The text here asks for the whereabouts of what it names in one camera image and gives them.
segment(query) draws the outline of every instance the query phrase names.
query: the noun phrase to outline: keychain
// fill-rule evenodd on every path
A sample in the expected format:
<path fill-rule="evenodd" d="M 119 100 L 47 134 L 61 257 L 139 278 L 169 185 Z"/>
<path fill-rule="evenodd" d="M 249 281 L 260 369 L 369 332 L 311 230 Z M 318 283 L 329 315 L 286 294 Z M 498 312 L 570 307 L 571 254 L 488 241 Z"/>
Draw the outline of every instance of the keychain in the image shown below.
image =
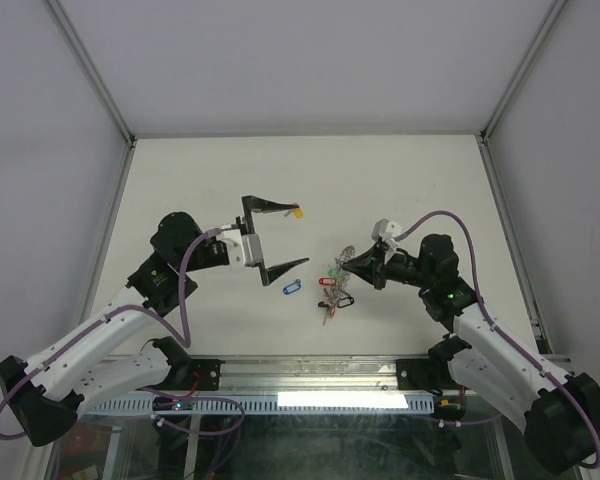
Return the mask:
<path fill-rule="evenodd" d="M 336 307 L 332 307 L 327 302 L 318 303 L 319 308 L 324 308 L 324 320 L 322 321 L 322 326 L 324 327 L 327 324 L 327 320 L 332 319 L 336 314 Z"/>
<path fill-rule="evenodd" d="M 318 280 L 322 286 L 335 287 L 338 285 L 338 279 L 333 277 L 322 277 Z"/>
<path fill-rule="evenodd" d="M 340 300 L 338 300 L 338 308 L 347 308 L 350 307 L 351 305 L 353 305 L 354 303 L 356 303 L 356 301 L 353 299 L 353 297 L 351 295 L 347 295 L 346 297 L 341 298 Z"/>
<path fill-rule="evenodd" d="M 295 282 L 290 283 L 286 287 L 282 289 L 282 293 L 285 295 L 291 295 L 292 293 L 296 293 L 298 290 L 302 288 L 302 282 L 299 278 L 296 279 Z"/>

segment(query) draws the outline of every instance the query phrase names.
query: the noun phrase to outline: white bracket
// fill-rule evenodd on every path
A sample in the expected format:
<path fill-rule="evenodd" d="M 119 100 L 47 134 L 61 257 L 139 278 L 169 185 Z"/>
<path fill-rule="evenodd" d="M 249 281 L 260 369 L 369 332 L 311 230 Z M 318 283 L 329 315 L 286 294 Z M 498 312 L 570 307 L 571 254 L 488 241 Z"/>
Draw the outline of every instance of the white bracket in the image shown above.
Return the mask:
<path fill-rule="evenodd" d="M 84 395 L 78 418 L 107 400 L 162 382 L 170 369 L 167 357 L 153 345 L 125 360 L 98 365 L 85 373 L 74 388 L 77 394 Z"/>
<path fill-rule="evenodd" d="M 244 267 L 246 265 L 246 255 L 242 244 L 242 233 L 238 228 L 224 230 L 224 228 L 230 227 L 231 225 L 221 227 L 223 231 L 216 238 L 227 246 L 229 265 L 232 268 Z"/>
<path fill-rule="evenodd" d="M 391 260 L 391 257 L 396 253 L 398 246 L 400 245 L 398 242 L 394 240 L 394 237 L 397 237 L 402 233 L 402 226 L 393 220 L 387 220 L 383 218 L 376 222 L 373 226 L 373 232 L 371 232 L 371 239 L 373 241 L 382 240 L 389 246 L 389 250 L 384 255 L 384 263 L 385 265 Z"/>
<path fill-rule="evenodd" d="M 462 350 L 449 362 L 451 378 L 484 398 L 524 432 L 526 406 L 523 396 L 502 373 L 475 348 Z"/>

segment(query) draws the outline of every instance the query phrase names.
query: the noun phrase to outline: white robotic arm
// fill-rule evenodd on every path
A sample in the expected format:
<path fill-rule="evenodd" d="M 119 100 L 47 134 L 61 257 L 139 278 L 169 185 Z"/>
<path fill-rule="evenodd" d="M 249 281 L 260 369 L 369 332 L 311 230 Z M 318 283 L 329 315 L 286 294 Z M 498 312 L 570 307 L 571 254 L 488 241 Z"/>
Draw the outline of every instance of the white robotic arm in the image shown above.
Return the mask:
<path fill-rule="evenodd" d="M 400 240 L 435 215 L 451 217 L 463 229 L 475 290 L 458 274 L 459 259 L 448 235 L 426 236 L 417 258 L 397 248 Z M 343 269 L 377 290 L 388 280 L 418 287 L 429 315 L 449 332 L 429 349 L 432 367 L 474 390 L 511 420 L 548 471 L 559 474 L 594 453 L 597 461 L 592 466 L 599 466 L 598 384 L 585 373 L 570 375 L 496 322 L 480 297 L 475 252 L 464 223 L 450 212 L 437 211 L 405 233 L 400 230 L 396 222 L 379 221 L 372 233 L 373 247 Z"/>
<path fill-rule="evenodd" d="M 186 213 L 162 219 L 151 238 L 154 253 L 128 279 L 127 285 L 92 318 L 49 348 L 21 360 L 0 363 L 5 400 L 34 446 L 50 443 L 86 412 L 129 391 L 167 382 L 180 383 L 190 372 L 183 347 L 191 338 L 184 300 L 197 284 L 186 272 L 228 265 L 257 267 L 270 285 L 308 258 L 266 268 L 252 213 L 286 212 L 297 204 L 279 204 L 254 196 L 242 198 L 244 217 L 235 224 L 203 234 Z M 180 307 L 184 336 L 164 316 Z M 145 345 L 137 355 L 102 364 L 118 345 L 153 321 L 173 335 Z M 15 436 L 0 434 L 0 438 Z"/>

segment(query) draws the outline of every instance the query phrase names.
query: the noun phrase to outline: white table surface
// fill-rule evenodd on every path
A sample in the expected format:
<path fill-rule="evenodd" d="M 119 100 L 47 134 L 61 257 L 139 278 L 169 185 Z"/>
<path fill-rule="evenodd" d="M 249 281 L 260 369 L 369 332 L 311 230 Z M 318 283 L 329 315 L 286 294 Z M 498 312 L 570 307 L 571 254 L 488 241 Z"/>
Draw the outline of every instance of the white table surface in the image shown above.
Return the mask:
<path fill-rule="evenodd" d="M 506 325 L 535 348 L 480 153 L 472 136 L 260 137 L 140 140 L 93 310 L 100 309 L 151 254 L 149 238 L 162 217 L 186 211 L 203 230 L 232 223 L 242 214 L 240 197 L 256 195 L 297 202 L 303 219 L 254 215 L 265 261 L 301 257 L 269 287 L 257 269 L 215 268 L 189 275 L 199 289 L 187 300 L 195 354 L 330 355 L 423 354 L 445 329 L 427 315 L 413 287 L 390 284 L 378 292 L 352 276 L 354 306 L 322 326 L 318 278 L 347 245 L 357 253 L 372 245 L 374 223 L 386 217 L 405 229 L 431 210 L 447 209 L 468 225 L 477 251 L 485 299 Z M 469 255 L 452 220 L 425 224 L 403 247 L 417 256 L 421 238 L 447 233 L 471 283 Z M 282 288 L 294 279 L 302 289 Z M 179 324 L 179 314 L 168 319 Z M 149 338 L 146 328 L 114 353 L 134 354 Z"/>

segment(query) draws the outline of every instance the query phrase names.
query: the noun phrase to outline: glass panel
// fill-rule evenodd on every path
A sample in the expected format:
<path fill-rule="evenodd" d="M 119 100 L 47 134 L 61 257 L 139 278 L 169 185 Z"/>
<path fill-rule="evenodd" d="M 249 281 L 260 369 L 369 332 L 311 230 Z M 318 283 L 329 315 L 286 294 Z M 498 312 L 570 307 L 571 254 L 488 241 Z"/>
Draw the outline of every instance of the glass panel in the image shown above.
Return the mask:
<path fill-rule="evenodd" d="M 513 423 L 502 417 L 502 428 L 507 441 L 507 449 L 511 458 L 511 467 L 517 479 L 524 480 L 577 480 L 575 469 L 568 470 L 560 476 L 544 470 L 531 455 L 524 443 L 524 438 Z"/>
<path fill-rule="evenodd" d="M 169 417 L 211 431 L 235 419 Z M 231 435 L 198 440 L 146 417 L 87 416 L 57 442 L 46 478 L 494 479 L 489 428 L 440 429 L 409 415 L 252 415 Z"/>

